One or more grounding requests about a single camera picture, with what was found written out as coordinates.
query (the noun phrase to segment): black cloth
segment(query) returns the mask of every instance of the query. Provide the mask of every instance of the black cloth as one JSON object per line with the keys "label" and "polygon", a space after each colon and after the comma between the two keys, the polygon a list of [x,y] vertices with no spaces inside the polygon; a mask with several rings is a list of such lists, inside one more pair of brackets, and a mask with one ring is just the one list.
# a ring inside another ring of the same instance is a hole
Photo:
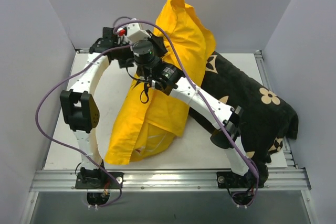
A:
{"label": "black cloth", "polygon": [[[298,116],[295,110],[217,52],[207,61],[201,88],[234,108],[240,106],[244,109],[239,121],[242,144],[257,164],[260,179],[266,181],[266,163],[271,162],[270,154],[282,148],[285,136],[297,137]],[[214,127],[202,115],[193,109],[189,114],[213,133]]]}

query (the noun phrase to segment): fabric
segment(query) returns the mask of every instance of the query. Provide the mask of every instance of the fabric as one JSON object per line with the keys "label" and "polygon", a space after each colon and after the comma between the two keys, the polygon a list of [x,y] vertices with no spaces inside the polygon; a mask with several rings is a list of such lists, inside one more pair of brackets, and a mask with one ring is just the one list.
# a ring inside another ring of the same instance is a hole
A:
{"label": "fabric", "polygon": [[[206,61],[215,50],[216,41],[197,18],[194,7],[184,0],[167,0],[156,24],[169,35],[191,79],[201,85]],[[154,34],[163,36],[157,29]],[[163,61],[179,67],[166,39],[164,44],[168,53]],[[143,104],[140,101],[142,90],[143,84],[132,82],[113,126],[105,156],[109,164],[127,165],[162,152],[183,133],[189,107],[153,89],[148,92],[149,102]]]}
{"label": "fabric", "polygon": [[[266,181],[270,154],[281,150],[285,136],[297,137],[295,110],[217,52],[208,58],[201,88],[223,103],[244,109],[239,122],[242,144],[247,156],[257,164],[260,180]],[[202,115],[193,109],[190,115],[213,133],[214,127]]]}

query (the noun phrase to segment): yellow cloth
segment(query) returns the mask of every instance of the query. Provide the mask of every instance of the yellow cloth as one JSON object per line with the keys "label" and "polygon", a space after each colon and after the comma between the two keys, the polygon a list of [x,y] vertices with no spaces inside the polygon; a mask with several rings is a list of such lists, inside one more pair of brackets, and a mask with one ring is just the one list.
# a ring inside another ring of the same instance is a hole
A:
{"label": "yellow cloth", "polygon": [[[194,7],[184,0],[167,0],[156,24],[169,35],[187,73],[200,86],[206,60],[215,50],[216,41],[197,18]],[[157,29],[154,34],[163,36]],[[163,61],[180,68],[165,37],[164,44],[168,53]],[[113,126],[105,156],[109,164],[127,165],[162,152],[176,136],[183,134],[189,106],[153,89],[148,92],[149,102],[143,104],[139,98],[142,90],[142,83],[132,82]]]}

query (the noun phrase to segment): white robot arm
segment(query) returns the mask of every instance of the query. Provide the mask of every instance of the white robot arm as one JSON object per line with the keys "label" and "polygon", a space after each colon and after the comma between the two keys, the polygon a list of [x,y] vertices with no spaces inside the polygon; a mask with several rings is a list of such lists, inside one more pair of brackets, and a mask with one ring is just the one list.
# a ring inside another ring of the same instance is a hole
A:
{"label": "white robot arm", "polygon": [[[79,80],[68,91],[62,91],[60,95],[65,122],[73,130],[79,148],[96,163],[103,166],[95,132],[99,122],[99,110],[94,102],[93,94],[111,60],[118,60],[120,68],[133,66],[135,61],[138,66],[138,76],[144,81],[145,87],[159,89],[167,95],[183,101],[206,117],[218,129],[218,132],[211,137],[212,142],[225,150],[232,171],[244,176],[248,171],[247,165],[230,145],[224,134],[221,134],[219,125],[197,93],[197,90],[201,90],[214,113],[225,124],[233,139],[236,139],[239,133],[237,131],[237,120],[232,120],[232,118],[239,117],[242,110],[240,108],[234,110],[232,107],[221,103],[200,87],[196,86],[196,90],[194,90],[176,66],[162,62],[161,57],[166,53],[166,49],[161,37],[154,36],[149,30],[143,30],[140,24],[129,24],[125,29],[119,30],[119,36],[112,33],[112,28],[104,28],[103,38],[97,40],[90,48],[87,65],[102,51],[129,41],[132,42],[131,49],[117,50],[116,52],[118,53],[102,56],[88,71],[80,76]],[[235,143],[245,154],[240,140],[236,140]],[[86,156],[82,155],[80,171],[84,173],[82,174],[83,178],[94,178],[94,171],[98,172],[98,169]]]}

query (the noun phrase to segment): white table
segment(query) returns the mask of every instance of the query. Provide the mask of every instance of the white table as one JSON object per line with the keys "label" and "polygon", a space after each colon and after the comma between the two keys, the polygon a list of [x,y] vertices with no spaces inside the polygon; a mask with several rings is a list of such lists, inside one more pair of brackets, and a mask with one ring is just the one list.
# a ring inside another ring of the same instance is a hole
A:
{"label": "white table", "polygon": [[[261,82],[261,77],[253,54],[222,54],[235,66],[247,75]],[[87,60],[87,54],[76,54],[71,74],[80,71]],[[68,88],[77,81],[72,79]],[[99,152],[105,156],[109,146],[113,122],[123,104],[124,98],[131,85],[131,78],[125,69],[119,69],[118,62],[113,61],[104,72],[97,86],[94,99],[100,110],[100,121],[97,126],[97,142]],[[69,126],[64,123],[62,112],[59,114],[54,138],[64,143],[78,147],[76,138]],[[271,156],[272,163],[268,167],[287,167],[283,151]],[[44,169],[46,170],[73,170],[81,162],[80,154],[51,143]],[[105,163],[107,169],[121,170],[179,170],[179,169],[221,169],[230,168],[224,151],[210,141],[210,134],[192,118],[188,119],[184,135],[178,137],[164,152],[148,157],[142,161],[127,166],[114,166]]]}

